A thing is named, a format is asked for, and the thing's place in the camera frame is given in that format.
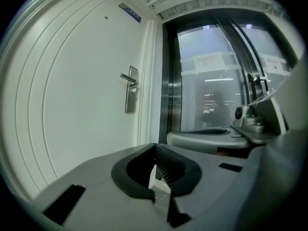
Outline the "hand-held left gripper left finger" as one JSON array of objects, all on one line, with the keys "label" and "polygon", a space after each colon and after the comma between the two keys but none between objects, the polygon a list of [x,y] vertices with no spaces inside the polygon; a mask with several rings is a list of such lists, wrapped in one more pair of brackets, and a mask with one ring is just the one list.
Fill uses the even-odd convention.
[{"label": "hand-held left gripper left finger", "polygon": [[167,231],[167,221],[151,200],[126,195],[112,179],[114,164],[145,147],[130,147],[80,164],[45,188],[34,206],[43,212],[71,185],[80,185],[85,191],[63,223],[66,230]]}]

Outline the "blue door sign plate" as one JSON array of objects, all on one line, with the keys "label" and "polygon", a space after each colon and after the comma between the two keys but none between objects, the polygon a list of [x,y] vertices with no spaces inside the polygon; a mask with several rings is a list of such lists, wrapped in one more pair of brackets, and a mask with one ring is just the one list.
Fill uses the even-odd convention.
[{"label": "blue door sign plate", "polygon": [[119,4],[119,7],[126,13],[128,13],[131,17],[133,17],[138,23],[141,22],[141,17],[136,12],[134,12],[130,7],[128,7],[125,3]]}]

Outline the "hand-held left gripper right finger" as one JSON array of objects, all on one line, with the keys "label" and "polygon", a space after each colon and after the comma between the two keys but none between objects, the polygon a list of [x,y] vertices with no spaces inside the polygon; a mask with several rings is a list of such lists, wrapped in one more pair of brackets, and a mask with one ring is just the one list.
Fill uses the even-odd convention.
[{"label": "hand-held left gripper right finger", "polygon": [[155,145],[155,162],[170,189],[167,218],[154,222],[154,231],[214,231],[232,228],[231,215],[217,205],[245,160]]}]

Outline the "white paper notice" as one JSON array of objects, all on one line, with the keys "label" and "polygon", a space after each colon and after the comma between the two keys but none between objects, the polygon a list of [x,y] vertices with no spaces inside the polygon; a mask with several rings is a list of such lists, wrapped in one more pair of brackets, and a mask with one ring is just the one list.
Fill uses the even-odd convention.
[{"label": "white paper notice", "polygon": [[290,75],[289,66],[285,59],[266,54],[261,54],[260,59],[263,63],[263,69],[266,73],[281,76]]},{"label": "white paper notice", "polygon": [[196,74],[225,70],[225,64],[219,53],[203,54],[193,57]]}]

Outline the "steel door lock plate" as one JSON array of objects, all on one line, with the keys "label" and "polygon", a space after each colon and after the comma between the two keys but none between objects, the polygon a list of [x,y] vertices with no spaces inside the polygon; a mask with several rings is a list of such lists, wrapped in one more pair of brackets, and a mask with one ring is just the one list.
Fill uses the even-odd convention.
[{"label": "steel door lock plate", "polygon": [[[138,70],[133,66],[130,66],[128,76],[136,81],[139,81]],[[128,81],[125,113],[135,112],[137,87],[138,84]]]}]

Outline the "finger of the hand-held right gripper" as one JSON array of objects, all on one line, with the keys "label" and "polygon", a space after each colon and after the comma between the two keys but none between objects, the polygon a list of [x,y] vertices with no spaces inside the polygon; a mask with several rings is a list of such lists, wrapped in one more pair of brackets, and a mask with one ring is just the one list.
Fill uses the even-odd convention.
[{"label": "finger of the hand-held right gripper", "polygon": [[167,144],[183,149],[245,149],[251,142],[232,128],[169,132]]}]

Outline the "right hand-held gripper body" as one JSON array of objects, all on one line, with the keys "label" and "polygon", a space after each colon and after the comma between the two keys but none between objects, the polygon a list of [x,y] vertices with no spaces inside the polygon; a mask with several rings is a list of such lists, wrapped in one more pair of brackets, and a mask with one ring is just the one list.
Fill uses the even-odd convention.
[{"label": "right hand-held gripper body", "polygon": [[231,124],[235,131],[255,144],[266,144],[288,130],[287,124],[274,98],[278,88],[270,89],[257,101],[249,104],[253,115],[245,117],[241,127]]}]

